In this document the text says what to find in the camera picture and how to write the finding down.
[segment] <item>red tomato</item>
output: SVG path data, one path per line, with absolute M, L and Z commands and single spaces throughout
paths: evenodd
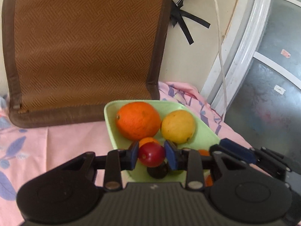
M 165 159 L 165 149 L 154 142 L 146 143 L 139 148 L 138 158 L 147 167 L 157 167 Z

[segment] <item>green fruit tray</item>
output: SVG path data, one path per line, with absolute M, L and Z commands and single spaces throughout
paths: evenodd
M 106 104 L 104 108 L 104 117 L 106 121 L 106 126 L 108 129 L 109 137 L 114 149 L 127 149 L 132 141 L 124 138 L 118 131 L 115 125 L 115 117 L 118 110 L 131 102 L 146 102 L 151 104 L 158 112 L 161 117 L 161 120 L 170 112 L 175 110 L 186 110 L 190 112 L 196 122 L 196 129 L 192 139 L 186 143 L 179 145 L 178 148 L 191 148 L 191 149 L 206 149 L 209 150 L 210 146 L 214 144 L 218 144 L 220 139 L 219 137 L 195 114 L 190 111 L 188 108 L 183 106 L 182 104 L 169 102 L 169 101 L 159 101 L 159 100 L 117 100 L 112 101 Z M 162 137 L 160 130 L 154 136 L 162 145 L 164 144 L 164 138 Z M 129 177 L 127 177 L 128 181 L 135 181 L 135 182 L 171 182 L 171 181 L 178 181 L 178 182 L 185 182 L 186 179 L 186 172 L 179 175 L 172 175 L 168 174 L 163 179 L 154 179 L 150 175 L 148 175 L 146 171 L 146 167 L 137 161 L 136 167 L 133 171 L 127 171 Z

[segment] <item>lemon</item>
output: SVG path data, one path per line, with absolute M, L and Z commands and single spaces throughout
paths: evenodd
M 195 119 L 185 110 L 169 113 L 161 123 L 161 134 L 177 144 L 187 143 L 195 133 Z

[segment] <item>orange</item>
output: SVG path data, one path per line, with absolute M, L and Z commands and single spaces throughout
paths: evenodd
M 154 142 L 154 143 L 160 144 L 158 140 L 156 140 L 156 139 L 154 139 L 154 138 L 152 138 L 152 137 L 147 137 L 147 138 L 141 139 L 141 140 L 139 141 L 139 148 L 140 148 L 142 145 L 144 145 L 144 144 L 146 144 L 146 143 L 150 143 L 150 142 Z
M 116 114 L 116 127 L 125 138 L 132 141 L 155 136 L 160 125 L 159 113 L 145 102 L 128 103 Z
M 211 177 L 211 175 L 208 175 L 208 177 L 206 177 L 206 179 L 205 179 L 205 186 L 210 187 L 212 185 L 213 185 L 212 177 Z
M 204 155 L 204 156 L 210 156 L 210 153 L 208 150 L 205 150 L 205 149 L 199 149 L 198 152 L 201 154 L 201 155 Z

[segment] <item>pink bed sheet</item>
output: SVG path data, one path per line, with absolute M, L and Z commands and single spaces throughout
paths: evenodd
M 159 83 L 163 101 L 191 109 L 220 138 L 251 146 L 211 110 L 197 89 L 189 84 Z M 104 121 L 56 127 L 21 129 L 7 117 L 8 98 L 0 98 L 0 226 L 17 226 L 23 218 L 16 204 L 18 189 L 28 180 L 86 152 L 105 155 L 112 149 Z M 102 185 L 103 171 L 96 184 Z

